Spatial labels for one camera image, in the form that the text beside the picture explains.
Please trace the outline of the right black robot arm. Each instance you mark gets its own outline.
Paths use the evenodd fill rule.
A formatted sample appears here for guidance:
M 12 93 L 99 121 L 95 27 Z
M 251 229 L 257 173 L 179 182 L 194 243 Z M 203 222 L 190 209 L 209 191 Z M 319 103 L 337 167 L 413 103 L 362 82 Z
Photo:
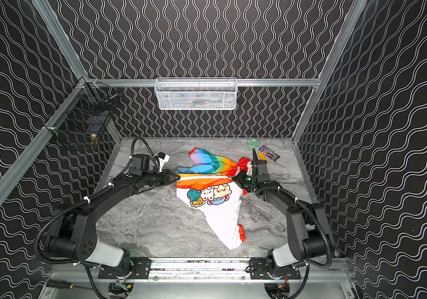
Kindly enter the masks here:
M 315 265 L 328 269 L 333 263 L 334 245 L 324 208 L 307 203 L 269 176 L 249 176 L 241 171 L 233 181 L 277 208 L 286 217 L 287 242 L 271 250 L 276 267 Z

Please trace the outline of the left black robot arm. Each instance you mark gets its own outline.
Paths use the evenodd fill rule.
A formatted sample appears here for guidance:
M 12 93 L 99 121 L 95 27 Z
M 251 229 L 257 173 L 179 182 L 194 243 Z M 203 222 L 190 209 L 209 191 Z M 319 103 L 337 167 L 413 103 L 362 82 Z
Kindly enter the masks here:
M 45 264 L 98 265 L 116 277 L 127 277 L 135 269 L 130 252 L 102 242 L 96 224 L 121 201 L 157 187 L 179 181 L 175 172 L 164 168 L 166 153 L 130 153 L 126 166 L 99 192 L 65 206 L 40 229 L 34 241 L 36 258 Z

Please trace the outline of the rainbow cartoon kids jacket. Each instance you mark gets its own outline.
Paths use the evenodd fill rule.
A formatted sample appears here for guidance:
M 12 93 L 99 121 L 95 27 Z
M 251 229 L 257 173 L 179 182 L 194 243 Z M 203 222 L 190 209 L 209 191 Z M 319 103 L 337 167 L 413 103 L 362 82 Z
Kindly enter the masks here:
M 203 213 L 214 234 L 228 249 L 236 249 L 245 241 L 243 226 L 238 223 L 241 197 L 246 190 L 233 177 L 247 170 L 251 160 L 238 162 L 194 148 L 189 153 L 191 168 L 178 168 L 176 196 L 193 209 Z

